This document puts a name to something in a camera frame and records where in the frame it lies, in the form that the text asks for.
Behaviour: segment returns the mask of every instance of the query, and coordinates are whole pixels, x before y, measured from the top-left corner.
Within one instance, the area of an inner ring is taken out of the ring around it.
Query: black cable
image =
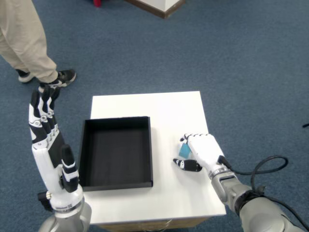
[[[274,169],[270,169],[270,170],[265,170],[265,171],[258,171],[258,169],[260,167],[262,167],[266,162],[270,161],[270,160],[273,160],[273,159],[284,159],[284,164],[281,165],[279,168],[274,168]],[[262,160],[261,162],[259,162],[256,167],[254,168],[254,171],[251,172],[251,187],[252,187],[252,190],[253,191],[256,191],[255,190],[255,185],[254,185],[254,178],[255,178],[255,175],[256,174],[265,174],[265,173],[273,173],[273,172],[276,172],[276,171],[279,171],[281,170],[282,168],[285,168],[289,163],[289,160],[288,158],[284,157],[284,156],[269,156],[267,157],[266,159]]]
[[[262,167],[265,163],[267,163],[268,161],[273,160],[273,159],[284,159],[284,164],[281,165],[278,168],[264,170],[264,171],[258,171],[258,169],[260,167]],[[266,159],[262,160],[261,162],[259,162],[256,165],[256,167],[254,168],[253,172],[239,172],[239,171],[234,170],[231,167],[231,165],[228,163],[228,161],[225,159],[224,156],[220,156],[219,159],[218,159],[218,162],[224,164],[228,169],[230,169],[231,171],[233,171],[236,174],[251,175],[251,188],[258,196],[265,197],[265,198],[269,199],[270,201],[276,202],[278,204],[281,204],[282,206],[287,208],[297,218],[297,220],[303,225],[303,227],[307,231],[309,231],[309,226],[303,221],[303,219],[297,214],[297,212],[292,207],[290,207],[285,202],[280,201],[280,200],[278,200],[276,198],[265,196],[264,195],[264,188],[265,188],[264,186],[259,186],[257,190],[255,189],[254,178],[255,178],[256,174],[266,174],[266,173],[273,173],[273,172],[279,171],[279,170],[285,168],[288,165],[288,163],[289,163],[288,158],[286,158],[284,156],[270,156],[270,157],[267,157]]]

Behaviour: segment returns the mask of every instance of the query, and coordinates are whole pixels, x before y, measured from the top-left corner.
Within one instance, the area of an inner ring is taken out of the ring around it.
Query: khaki pants
[[[0,0],[0,54],[15,69],[42,82],[57,79],[47,56],[46,37],[32,0]]]

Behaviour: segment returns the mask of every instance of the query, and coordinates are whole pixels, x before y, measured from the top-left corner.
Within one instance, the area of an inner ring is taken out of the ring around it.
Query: black tray
[[[84,191],[152,187],[150,118],[85,120],[79,175]]]

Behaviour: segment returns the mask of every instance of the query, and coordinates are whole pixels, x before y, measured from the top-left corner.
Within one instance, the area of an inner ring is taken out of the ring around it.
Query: table top
[[[208,133],[199,91],[94,96],[91,119],[149,116],[152,188],[84,192],[91,224],[225,215],[205,169],[185,172],[173,163],[184,133]]]

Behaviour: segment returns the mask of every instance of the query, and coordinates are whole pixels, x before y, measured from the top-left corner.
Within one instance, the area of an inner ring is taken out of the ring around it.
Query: black sneaker
[[[27,83],[35,77],[30,72],[24,72],[24,71],[21,71],[20,69],[16,69],[16,71],[19,74],[18,80],[22,83]]]
[[[40,82],[39,92],[43,93],[46,85],[51,88],[66,87],[71,84],[76,78],[76,72],[73,69],[58,72],[58,77],[51,83]]]

